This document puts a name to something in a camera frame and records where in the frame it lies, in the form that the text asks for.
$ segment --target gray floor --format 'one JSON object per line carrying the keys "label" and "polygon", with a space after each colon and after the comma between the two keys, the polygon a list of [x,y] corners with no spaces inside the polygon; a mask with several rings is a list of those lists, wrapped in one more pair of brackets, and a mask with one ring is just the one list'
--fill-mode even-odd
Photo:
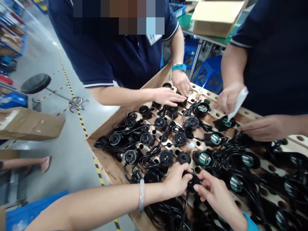
{"label": "gray floor", "polygon": [[[87,132],[91,134],[108,119],[117,107],[102,106],[90,96],[79,81],[63,51],[48,16],[43,15],[35,6],[28,8],[28,10],[29,12],[24,15],[26,24],[29,26],[26,51],[23,57],[17,59],[17,71],[10,75],[14,81],[13,85],[20,87],[25,80],[38,73],[46,73],[52,77],[49,85],[51,89],[57,90],[66,85],[67,81],[60,65],[60,56],[74,95],[89,100],[85,104],[85,110],[81,111],[81,116]],[[49,91],[43,90],[34,95],[34,98],[41,99],[49,93]],[[58,93],[71,98],[68,87],[63,88]],[[67,108],[67,101],[56,95],[51,95],[45,98],[40,106],[42,112],[57,115]],[[43,142],[17,141],[8,148],[31,150],[22,151],[22,157],[53,157],[50,169],[46,174],[42,175],[37,169],[26,178],[26,195],[29,202],[40,200],[63,190],[73,193],[100,186],[92,155],[85,144],[85,134],[77,113],[71,113],[67,110],[59,116],[65,118],[66,122],[58,139]],[[0,148],[4,148],[11,142],[6,142]],[[118,221],[123,231],[135,229],[127,215],[119,218]],[[111,222],[97,230],[116,230],[116,227]]]}

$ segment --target blue stool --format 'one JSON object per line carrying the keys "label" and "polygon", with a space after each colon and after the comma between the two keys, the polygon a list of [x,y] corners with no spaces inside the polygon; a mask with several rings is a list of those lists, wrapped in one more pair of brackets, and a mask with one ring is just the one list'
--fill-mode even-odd
{"label": "blue stool", "polygon": [[[192,57],[192,63],[194,62],[196,58],[196,53],[199,45],[199,39],[194,38],[187,38],[185,41],[185,52],[184,52],[184,63],[187,58]],[[186,65],[187,69],[192,69],[193,65]]]}
{"label": "blue stool", "polygon": [[[210,91],[214,91],[216,92],[216,94],[219,94],[220,92],[218,92],[218,90],[219,90],[220,85],[222,84],[222,78],[219,78],[218,76],[218,74],[221,74],[221,67],[220,67],[221,58],[222,56],[217,56],[217,57],[206,59],[201,65],[200,70],[193,83],[202,87],[204,83],[207,81],[204,88]],[[206,75],[206,76],[203,82],[201,83],[199,80],[199,77],[203,75]],[[218,84],[208,86],[213,78],[218,81]]]}

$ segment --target blue plastic crate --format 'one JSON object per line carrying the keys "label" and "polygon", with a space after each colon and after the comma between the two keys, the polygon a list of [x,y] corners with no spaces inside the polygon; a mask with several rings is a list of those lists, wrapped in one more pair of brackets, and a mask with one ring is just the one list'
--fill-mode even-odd
{"label": "blue plastic crate", "polygon": [[26,227],[49,205],[59,198],[68,194],[65,190],[56,195],[44,198],[40,201],[27,204],[24,207],[9,211],[6,213],[5,226],[6,231],[23,231]]}
{"label": "blue plastic crate", "polygon": [[185,9],[186,9],[186,5],[183,4],[175,4],[175,3],[169,3],[169,5],[171,6],[172,9],[174,9],[175,7],[179,7],[179,9],[174,11],[175,17],[180,17],[181,15],[185,14]]}
{"label": "blue plastic crate", "polygon": [[11,92],[11,93],[7,94],[6,96],[4,96],[3,98],[9,98],[9,97],[11,97],[11,100],[9,102],[5,103],[4,105],[0,105],[0,108],[9,109],[9,108],[13,108],[13,107],[26,107],[27,101],[26,101],[25,96],[20,95],[20,94],[15,93],[15,92]]}

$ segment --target table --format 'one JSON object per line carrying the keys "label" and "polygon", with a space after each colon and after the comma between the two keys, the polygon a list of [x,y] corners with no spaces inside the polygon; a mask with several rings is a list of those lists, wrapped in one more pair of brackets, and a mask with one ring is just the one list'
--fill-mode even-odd
{"label": "table", "polygon": [[192,18],[192,13],[187,13],[184,15],[181,15],[180,17],[177,18],[177,20],[179,21],[179,24],[183,30],[183,32],[185,34],[189,34],[189,35],[193,35],[196,36],[197,38],[199,38],[199,45],[197,48],[197,52],[196,52],[196,58],[192,64],[192,71],[190,72],[190,76],[189,76],[189,80],[192,80],[193,77],[193,71],[195,69],[195,66],[197,64],[198,61],[198,57],[200,54],[200,50],[201,50],[201,46],[203,41],[208,41],[211,43],[206,55],[205,55],[205,59],[208,58],[208,56],[210,55],[210,52],[213,48],[213,44],[219,45],[221,46],[220,50],[222,49],[222,47],[227,47],[228,43],[230,42],[233,34],[237,31],[237,29],[241,26],[241,24],[245,21],[245,19],[248,16],[247,11],[243,11],[242,14],[238,17],[238,20],[236,21],[236,23],[234,24],[229,36],[227,38],[219,38],[219,37],[214,37],[214,36],[207,36],[207,35],[198,35],[198,34],[194,34],[193,33],[193,25],[194,25],[194,20],[191,20]]}

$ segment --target wristwatch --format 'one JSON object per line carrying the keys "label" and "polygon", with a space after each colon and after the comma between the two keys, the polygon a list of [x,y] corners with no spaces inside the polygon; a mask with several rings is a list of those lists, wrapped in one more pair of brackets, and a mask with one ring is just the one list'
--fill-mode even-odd
{"label": "wristwatch", "polygon": [[172,71],[174,70],[182,70],[182,71],[186,71],[186,65],[183,63],[176,63],[172,66]]}

